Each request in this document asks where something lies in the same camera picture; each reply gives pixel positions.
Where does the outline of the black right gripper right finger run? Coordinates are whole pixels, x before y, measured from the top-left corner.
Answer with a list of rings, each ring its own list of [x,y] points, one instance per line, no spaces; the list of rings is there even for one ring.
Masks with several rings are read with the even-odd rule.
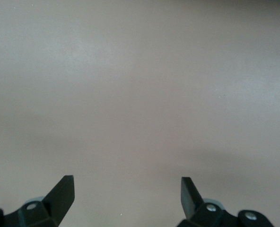
[[[181,178],[181,205],[185,214],[179,227],[272,227],[269,219],[255,210],[241,210],[237,216],[217,200],[201,197],[190,177]]]

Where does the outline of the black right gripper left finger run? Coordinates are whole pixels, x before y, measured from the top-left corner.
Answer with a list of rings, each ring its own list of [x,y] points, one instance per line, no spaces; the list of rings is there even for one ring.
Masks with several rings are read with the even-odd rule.
[[[58,227],[73,202],[74,176],[65,175],[45,197],[7,215],[0,209],[0,227]]]

